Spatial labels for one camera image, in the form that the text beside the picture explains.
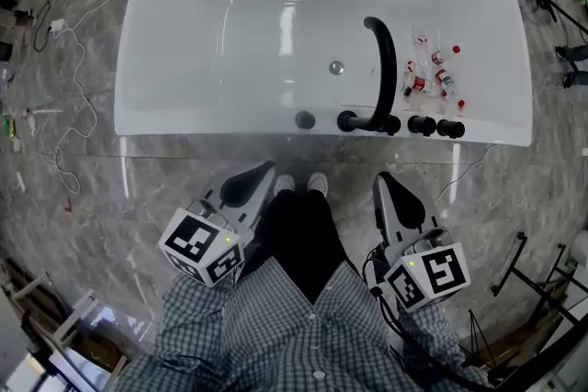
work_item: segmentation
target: bathtub faucet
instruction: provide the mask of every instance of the bathtub faucet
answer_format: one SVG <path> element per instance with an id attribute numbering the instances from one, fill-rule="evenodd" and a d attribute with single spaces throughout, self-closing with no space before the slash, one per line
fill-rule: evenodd
<path id="1" fill-rule="evenodd" d="M 378 42 L 381 69 L 378 103 L 371 118 L 358 118 L 350 110 L 341 112 L 337 117 L 337 126 L 344 132 L 364 129 L 366 131 L 388 132 L 392 135 L 400 129 L 401 124 L 396 117 L 390 116 L 392 105 L 394 105 L 394 95 L 396 94 L 396 50 L 394 41 L 392 41 L 388 28 L 379 18 L 364 18 L 364 26 L 374 32 Z"/>

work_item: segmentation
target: plaid shirt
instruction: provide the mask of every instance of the plaid shirt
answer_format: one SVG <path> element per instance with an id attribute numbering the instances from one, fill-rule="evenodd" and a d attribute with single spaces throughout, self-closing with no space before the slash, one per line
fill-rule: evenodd
<path id="1" fill-rule="evenodd" d="M 177 278 L 164 296 L 154 355 L 131 363 L 117 392 L 461 390 L 442 377 L 425 385 L 434 374 L 409 348 L 404 362 L 421 385 L 402 370 L 376 299 L 346 263 L 314 305 L 274 258 L 236 287 L 229 278 L 214 288 Z M 458 337 L 438 306 L 401 313 L 401 322 L 441 363 L 485 383 L 481 370 L 460 367 Z"/>

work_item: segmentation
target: marble floor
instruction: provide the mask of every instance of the marble floor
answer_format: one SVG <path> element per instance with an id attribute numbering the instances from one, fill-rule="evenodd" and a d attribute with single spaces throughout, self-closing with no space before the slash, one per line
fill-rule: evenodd
<path id="1" fill-rule="evenodd" d="M 21 0 L 38 11 L 46 0 Z M 104 0 L 51 0 L 49 19 L 70 25 Z M 301 181 L 325 172 L 329 199 L 344 246 L 362 263 L 380 240 L 373 219 L 371 184 L 376 173 L 416 171 L 433 196 L 480 160 L 487 145 L 405 139 L 338 139 L 297 136 L 143 136 L 118 137 L 113 103 L 117 52 L 127 0 L 113 0 L 76 30 L 86 47 L 78 78 L 98 114 L 91 138 L 75 133 L 62 142 L 63 167 L 78 175 L 81 191 L 68 192 L 60 176 L 34 152 L 51 158 L 70 126 L 87 132 L 93 117 L 73 83 L 80 51 L 65 34 L 50 39 L 42 53 L 31 46 L 31 32 L 10 31 L 16 78 L 4 93 L 4 110 L 61 109 L 37 115 L 33 138 L 17 121 L 22 148 L 0 142 L 3 251 L 33 274 L 46 271 L 63 296 L 74 302 L 94 289 L 130 342 L 148 347 L 160 312 L 160 297 L 175 272 L 159 253 L 158 238 L 177 207 L 186 207 L 219 169 L 235 162 L 275 160 L 280 170 Z M 519 262 L 523 272 L 542 278 L 560 242 L 570 243 L 584 227 L 588 204 L 588 91 L 557 85 L 566 65 L 554 47 L 581 44 L 576 28 L 548 22 L 530 0 L 520 0 L 533 74 L 533 142 L 528 148 L 498 146 L 484 162 L 438 201 L 443 223 L 464 245 L 471 287 L 444 306 L 459 334 L 469 335 L 468 309 L 495 339 L 526 319 L 536 295 L 512 279 L 498 297 L 490 286 L 500 279 L 513 254 L 515 234 L 529 243 Z M 575 0 L 558 0 L 585 18 Z M 14 189 L 21 172 L 26 193 Z M 72 211 L 65 210 L 71 202 Z"/>

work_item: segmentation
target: faucet handle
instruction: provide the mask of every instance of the faucet handle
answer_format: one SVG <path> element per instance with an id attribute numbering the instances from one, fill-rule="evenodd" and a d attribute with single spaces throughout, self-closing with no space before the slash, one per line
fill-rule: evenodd
<path id="1" fill-rule="evenodd" d="M 423 134 L 428 138 L 437 129 L 437 123 L 430 117 L 414 116 L 408 120 L 408 130 L 415 134 Z"/>
<path id="2" fill-rule="evenodd" d="M 466 127 L 459 121 L 447 121 L 446 119 L 441 119 L 437 123 L 437 133 L 439 136 L 448 136 L 450 139 L 459 139 L 466 133 Z"/>
<path id="3" fill-rule="evenodd" d="M 390 115 L 386 118 L 386 121 L 384 122 L 383 126 L 378 129 L 378 132 L 385 132 L 389 136 L 393 136 L 400 130 L 401 121 L 397 117 Z"/>

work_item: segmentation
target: black knob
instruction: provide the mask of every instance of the black knob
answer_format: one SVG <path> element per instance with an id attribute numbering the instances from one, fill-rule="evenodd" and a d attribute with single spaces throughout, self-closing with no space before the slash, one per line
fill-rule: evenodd
<path id="1" fill-rule="evenodd" d="M 408 130 L 415 134 L 428 137 L 435 132 L 437 124 L 430 117 L 412 117 L 408 120 Z"/>
<path id="2" fill-rule="evenodd" d="M 459 121 L 447 121 L 441 119 L 437 123 L 437 132 L 439 136 L 448 136 L 451 139 L 462 138 L 466 133 L 466 127 Z"/>
<path id="3" fill-rule="evenodd" d="M 384 126 L 382 126 L 380 129 L 378 129 L 379 132 L 385 132 L 389 136 L 393 136 L 394 134 L 396 134 L 400 130 L 401 130 L 401 121 L 392 115 L 388 116 L 386 118 L 386 122 L 384 122 Z"/>
<path id="4" fill-rule="evenodd" d="M 298 112 L 294 118 L 294 121 L 296 122 L 296 126 L 298 126 L 300 129 L 312 129 L 316 124 L 316 118 L 308 111 Z"/>

